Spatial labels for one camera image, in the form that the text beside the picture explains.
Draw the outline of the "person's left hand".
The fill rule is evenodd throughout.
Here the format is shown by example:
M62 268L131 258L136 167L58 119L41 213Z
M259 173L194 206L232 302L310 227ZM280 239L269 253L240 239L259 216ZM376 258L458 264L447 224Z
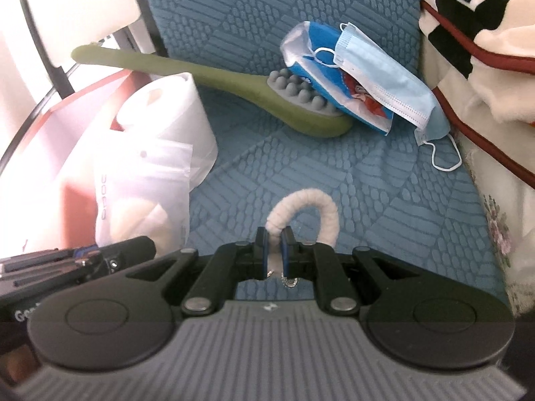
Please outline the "person's left hand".
M1 381L15 386L35 373L41 366L38 357L28 343L11 346L1 352Z

